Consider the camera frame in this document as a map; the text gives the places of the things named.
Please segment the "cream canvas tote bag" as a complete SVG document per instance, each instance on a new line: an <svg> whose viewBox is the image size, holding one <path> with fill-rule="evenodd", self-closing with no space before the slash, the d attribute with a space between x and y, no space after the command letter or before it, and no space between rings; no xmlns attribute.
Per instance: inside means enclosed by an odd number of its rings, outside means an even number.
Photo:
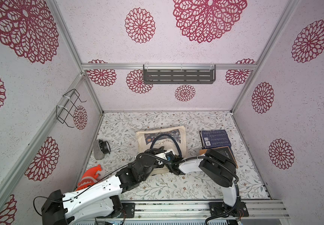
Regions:
<svg viewBox="0 0 324 225"><path fill-rule="evenodd" d="M147 150L173 151L175 155L184 157L186 155L186 130L184 126L162 128L151 131L138 131L138 154ZM151 175L169 172L166 165L155 168Z"/></svg>

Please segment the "blue book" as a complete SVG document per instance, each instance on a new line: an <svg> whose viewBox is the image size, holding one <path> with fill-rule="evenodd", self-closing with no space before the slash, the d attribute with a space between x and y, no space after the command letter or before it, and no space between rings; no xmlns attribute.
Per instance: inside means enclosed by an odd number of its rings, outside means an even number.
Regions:
<svg viewBox="0 0 324 225"><path fill-rule="evenodd" d="M203 149L231 147L226 130L202 130L199 132Z"/></svg>

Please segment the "black orange spine book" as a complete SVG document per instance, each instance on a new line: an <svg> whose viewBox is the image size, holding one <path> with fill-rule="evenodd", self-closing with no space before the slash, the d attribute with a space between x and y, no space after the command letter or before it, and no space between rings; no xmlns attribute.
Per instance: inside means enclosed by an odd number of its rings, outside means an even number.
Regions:
<svg viewBox="0 0 324 225"><path fill-rule="evenodd" d="M199 155L202 156L203 154L209 155L221 162L228 161L238 168L237 161L229 146L199 150Z"/></svg>

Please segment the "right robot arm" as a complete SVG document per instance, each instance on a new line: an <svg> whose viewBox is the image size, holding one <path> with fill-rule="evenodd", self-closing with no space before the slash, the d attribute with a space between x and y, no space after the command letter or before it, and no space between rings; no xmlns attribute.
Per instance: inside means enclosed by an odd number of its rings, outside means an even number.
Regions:
<svg viewBox="0 0 324 225"><path fill-rule="evenodd" d="M230 147L207 149L202 155L190 158L179 158L168 152L165 158L169 162L166 167L175 175L204 172L221 187L224 204L228 207L240 201L237 162Z"/></svg>

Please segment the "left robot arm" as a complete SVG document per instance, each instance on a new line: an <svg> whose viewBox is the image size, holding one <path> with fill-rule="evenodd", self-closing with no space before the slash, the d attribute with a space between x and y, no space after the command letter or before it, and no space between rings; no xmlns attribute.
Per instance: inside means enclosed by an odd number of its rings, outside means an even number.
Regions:
<svg viewBox="0 0 324 225"><path fill-rule="evenodd" d="M172 166L173 151L153 155L140 153L108 179L79 191L53 191L41 208L44 225L73 225L91 217L115 217L123 209L119 196L139 186L157 167Z"/></svg>

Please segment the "red toy figure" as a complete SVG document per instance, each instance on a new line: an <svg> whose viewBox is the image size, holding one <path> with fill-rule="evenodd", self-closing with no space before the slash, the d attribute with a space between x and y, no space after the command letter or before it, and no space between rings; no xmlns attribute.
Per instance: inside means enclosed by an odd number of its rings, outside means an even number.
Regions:
<svg viewBox="0 0 324 225"><path fill-rule="evenodd" d="M82 176L81 181L77 184L76 191L85 189L97 183L97 181L102 178L102 171L103 169L101 165L88 169Z"/></svg>

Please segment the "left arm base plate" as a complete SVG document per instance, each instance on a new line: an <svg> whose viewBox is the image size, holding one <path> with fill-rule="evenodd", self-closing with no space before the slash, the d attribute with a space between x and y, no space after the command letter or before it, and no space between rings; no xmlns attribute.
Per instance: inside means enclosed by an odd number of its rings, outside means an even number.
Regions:
<svg viewBox="0 0 324 225"><path fill-rule="evenodd" d="M98 218L134 218L135 215L135 203L122 203L120 210L117 212L113 211L110 215L105 217L98 217Z"/></svg>

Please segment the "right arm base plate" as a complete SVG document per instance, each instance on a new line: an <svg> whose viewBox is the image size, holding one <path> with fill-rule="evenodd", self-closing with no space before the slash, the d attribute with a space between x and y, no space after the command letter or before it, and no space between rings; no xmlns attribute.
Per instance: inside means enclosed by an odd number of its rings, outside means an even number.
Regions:
<svg viewBox="0 0 324 225"><path fill-rule="evenodd" d="M209 210L212 217L249 217L245 202L237 201L236 206L228 206L224 202L210 202Z"/></svg>

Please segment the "grey slotted wall shelf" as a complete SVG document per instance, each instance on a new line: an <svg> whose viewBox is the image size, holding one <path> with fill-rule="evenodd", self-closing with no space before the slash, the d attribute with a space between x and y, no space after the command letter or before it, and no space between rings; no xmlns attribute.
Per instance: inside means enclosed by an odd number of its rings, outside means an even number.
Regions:
<svg viewBox="0 0 324 225"><path fill-rule="evenodd" d="M215 65L207 66L148 66L143 65L145 84L213 84Z"/></svg>

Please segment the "aluminium rail frame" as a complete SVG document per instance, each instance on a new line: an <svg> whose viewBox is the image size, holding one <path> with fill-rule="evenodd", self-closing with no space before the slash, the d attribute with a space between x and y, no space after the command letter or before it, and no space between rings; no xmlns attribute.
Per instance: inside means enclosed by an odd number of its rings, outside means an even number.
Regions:
<svg viewBox="0 0 324 225"><path fill-rule="evenodd" d="M229 216L222 208L222 200L186 201L123 201L124 212L110 223L125 224L182 224L203 225L209 218L210 225L247 225L250 222L276 222L288 225L290 216L281 200L242 200Z"/></svg>

